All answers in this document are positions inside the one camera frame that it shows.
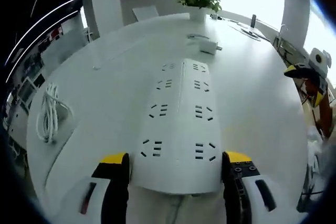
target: white round table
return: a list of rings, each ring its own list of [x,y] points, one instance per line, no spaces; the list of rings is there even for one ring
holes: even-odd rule
[[[218,41],[223,50],[215,56],[199,52],[194,41],[186,39],[191,33]],[[93,50],[99,55],[99,70],[92,67]],[[103,156],[132,154],[153,69],[182,58],[209,66],[223,150],[249,155],[262,174],[288,190],[290,202],[296,206],[306,173],[306,126],[294,82],[283,74],[285,64],[269,42],[253,40],[225,21],[207,17],[205,24],[198,24],[190,21],[188,14],[177,14],[135,23],[97,39],[56,69],[35,95],[28,119],[28,162],[41,204],[48,201],[49,215],[57,212],[62,197],[78,180],[92,174]],[[46,178],[40,172],[43,153],[39,147],[44,143],[36,134],[36,118],[50,82],[59,86],[59,97],[72,107],[78,125]],[[146,208],[142,198],[144,210],[137,218],[163,211],[164,204],[158,202],[168,196],[139,190],[134,194],[148,199],[152,195],[155,201]],[[220,200],[221,195],[206,197]],[[136,208],[137,200],[130,195],[130,209]],[[196,201],[193,207],[199,204],[202,216],[208,209],[211,218],[218,217],[209,202]]]

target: chair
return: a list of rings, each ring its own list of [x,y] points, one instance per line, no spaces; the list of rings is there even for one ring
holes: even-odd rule
[[[159,16],[155,5],[133,8],[133,13],[135,14],[138,21],[143,21]]]

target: power cord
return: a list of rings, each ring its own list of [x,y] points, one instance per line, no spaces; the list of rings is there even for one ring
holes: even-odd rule
[[[179,196],[174,196],[175,198],[175,202],[172,205],[172,209],[169,212],[169,215],[166,218],[166,223],[167,224],[175,224],[176,220],[177,220],[177,216],[179,215],[178,211],[182,205],[183,199],[185,196],[183,195],[179,195]]]
[[[37,115],[36,120],[36,132],[37,136],[45,143],[52,143],[53,137],[58,132],[58,120],[60,118],[59,112],[57,112],[57,106],[62,106],[66,109],[71,116],[72,111],[68,105],[58,99],[58,88],[54,83],[50,83],[44,93],[41,112]],[[39,119],[43,117],[42,132],[39,131]]]
[[[20,148],[18,149],[18,151],[16,150],[14,141],[12,142],[12,144],[8,144],[8,146],[13,152],[14,161],[15,161],[17,157],[20,155]]]

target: white device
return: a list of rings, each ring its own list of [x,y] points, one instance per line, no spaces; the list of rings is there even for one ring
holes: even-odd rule
[[[331,68],[331,56],[325,50],[321,52],[317,48],[313,48],[310,57],[309,65],[315,69],[322,78],[326,78],[328,74],[328,67]]]
[[[214,41],[207,40],[207,39],[200,39],[198,43],[200,45],[201,52],[206,52],[211,55],[216,54],[218,42],[214,42]]]
[[[131,183],[167,194],[218,191],[221,141],[208,66],[190,59],[163,64],[142,119]]]

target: white plug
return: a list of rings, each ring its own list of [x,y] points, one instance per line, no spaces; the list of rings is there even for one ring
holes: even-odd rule
[[[211,54],[211,55],[216,54],[218,42],[214,42],[214,41],[206,40],[206,39],[200,39],[199,44],[200,44],[201,52],[206,52],[207,54]]]

